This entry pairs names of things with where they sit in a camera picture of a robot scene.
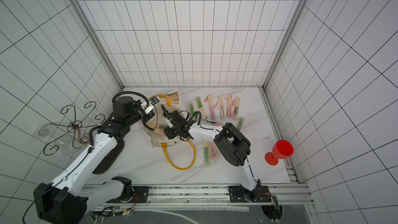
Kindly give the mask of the cream tote bag yellow handles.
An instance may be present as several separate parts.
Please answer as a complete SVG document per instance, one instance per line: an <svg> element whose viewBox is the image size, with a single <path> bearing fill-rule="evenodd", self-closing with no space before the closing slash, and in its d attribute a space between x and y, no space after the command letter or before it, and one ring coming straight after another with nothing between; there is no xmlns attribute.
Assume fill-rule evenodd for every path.
<svg viewBox="0 0 398 224"><path fill-rule="evenodd" d="M180 138L177 134L172 135L171 138L169 138L166 134L167 131L170 131L172 129L172 123L165 119L163 116L164 111L167 110L169 113L173 112L178 112L182 113L186 108L182 105L182 101L180 98L180 91L179 90L174 90L170 93L167 94L156 94L152 97L152 99L159 99L160 102L159 104L156 105L154 109L154 117L149 120L146 124L140 124L141 129L146 133L146 135L149 137L151 141L151 145L153 148L162 148L163 153L168 161L168 163L175 169L180 170L180 171L185 171L190 168L195 163L196 160L196 150L192 142L188 138ZM188 167L181 168L172 163L172 161L169 158L169 155L167 153L167 148L174 146L180 142L187 142L193 149L193 159L191 164Z"/></svg>

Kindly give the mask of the grey pink folding fan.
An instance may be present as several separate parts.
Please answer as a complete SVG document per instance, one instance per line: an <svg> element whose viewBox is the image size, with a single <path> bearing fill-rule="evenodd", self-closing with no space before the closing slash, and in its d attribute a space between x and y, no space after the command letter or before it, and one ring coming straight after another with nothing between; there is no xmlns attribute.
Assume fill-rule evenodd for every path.
<svg viewBox="0 0 398 224"><path fill-rule="evenodd" d="M237 96L234 100L234 110L232 115L234 119L238 119L239 103L240 103L240 97Z"/></svg>

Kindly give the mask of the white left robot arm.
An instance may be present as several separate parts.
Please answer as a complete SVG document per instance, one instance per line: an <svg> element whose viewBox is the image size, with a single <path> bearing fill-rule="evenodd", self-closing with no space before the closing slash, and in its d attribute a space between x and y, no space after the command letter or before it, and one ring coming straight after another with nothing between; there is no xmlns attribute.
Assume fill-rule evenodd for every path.
<svg viewBox="0 0 398 224"><path fill-rule="evenodd" d="M154 115L160 99L126 91L112 99L113 111L88 133L89 145L79 157L52 182L39 184L33 193L37 216L52 224L77 224L86 213L111 200L137 201L130 179L116 176L95 188L84 190L92 174L107 171L124 148L130 127L143 125Z"/></svg>

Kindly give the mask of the plain bamboo folding fan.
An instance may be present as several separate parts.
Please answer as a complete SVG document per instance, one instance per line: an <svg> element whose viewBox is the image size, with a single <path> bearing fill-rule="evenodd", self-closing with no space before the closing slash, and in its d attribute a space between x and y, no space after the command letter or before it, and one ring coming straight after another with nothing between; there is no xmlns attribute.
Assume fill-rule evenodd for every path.
<svg viewBox="0 0 398 224"><path fill-rule="evenodd" d="M225 107L224 107L224 102L223 102L223 96L218 96L218 104L219 104L219 110L220 110L220 118L225 119Z"/></svg>

